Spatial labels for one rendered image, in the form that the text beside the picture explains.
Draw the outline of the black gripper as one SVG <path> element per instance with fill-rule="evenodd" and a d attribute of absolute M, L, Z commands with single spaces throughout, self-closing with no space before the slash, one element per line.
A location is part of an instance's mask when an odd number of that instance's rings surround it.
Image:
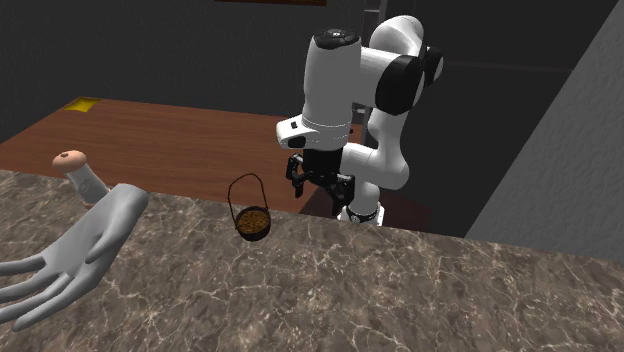
<path fill-rule="evenodd" d="M 344 206 L 349 205 L 354 198 L 355 177 L 340 173 L 343 149 L 322 151 L 304 149 L 303 156 L 295 153 L 288 158 L 286 179 L 291 181 L 295 189 L 295 197 L 300 198 L 304 192 L 304 183 L 311 183 L 325 187 L 332 198 L 331 215 L 337 216 Z M 298 173 L 302 166 L 303 173 Z"/>

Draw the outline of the clear bottle with tan cap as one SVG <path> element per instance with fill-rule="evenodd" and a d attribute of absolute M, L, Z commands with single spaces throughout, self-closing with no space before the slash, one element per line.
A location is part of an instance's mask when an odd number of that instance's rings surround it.
<path fill-rule="evenodd" d="M 53 159 L 52 166 L 71 182 L 87 208 L 93 207 L 109 192 L 109 188 L 92 171 L 86 155 L 81 151 L 69 150 L 58 154 Z"/>

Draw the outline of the yellow flat sheet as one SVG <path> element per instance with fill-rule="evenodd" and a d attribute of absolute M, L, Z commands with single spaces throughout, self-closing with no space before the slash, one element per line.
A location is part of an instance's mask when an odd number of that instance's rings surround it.
<path fill-rule="evenodd" d="M 64 109 L 67 111 L 87 113 L 98 102 L 100 102 L 100 99 L 98 98 L 78 97 L 71 103 L 67 104 Z"/>

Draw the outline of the grey hand figure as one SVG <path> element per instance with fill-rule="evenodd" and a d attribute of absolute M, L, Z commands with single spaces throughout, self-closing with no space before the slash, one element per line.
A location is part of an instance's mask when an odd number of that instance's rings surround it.
<path fill-rule="evenodd" d="M 148 194 L 118 184 L 43 251 L 0 263 L 0 276 L 31 272 L 0 288 L 0 324 L 28 328 L 67 308 L 102 280 L 146 209 Z"/>

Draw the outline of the dark red robot stand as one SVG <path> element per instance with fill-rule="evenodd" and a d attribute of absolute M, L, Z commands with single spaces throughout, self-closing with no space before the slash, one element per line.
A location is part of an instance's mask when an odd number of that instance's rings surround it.
<path fill-rule="evenodd" d="M 426 206 L 409 200 L 396 191 L 380 190 L 380 203 L 385 209 L 383 225 L 386 227 L 429 231 L 432 211 Z M 322 188 L 317 188 L 302 207 L 300 214 L 326 217 L 331 216 L 333 201 Z"/>

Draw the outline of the brown wooden table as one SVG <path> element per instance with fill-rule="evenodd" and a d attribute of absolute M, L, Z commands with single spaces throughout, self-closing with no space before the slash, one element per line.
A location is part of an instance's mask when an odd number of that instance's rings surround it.
<path fill-rule="evenodd" d="M 295 197 L 279 120 L 103 99 L 86 112 L 61 108 L 1 143 L 0 169 L 56 176 L 53 158 L 79 150 L 107 184 L 297 213 L 316 188 Z"/>

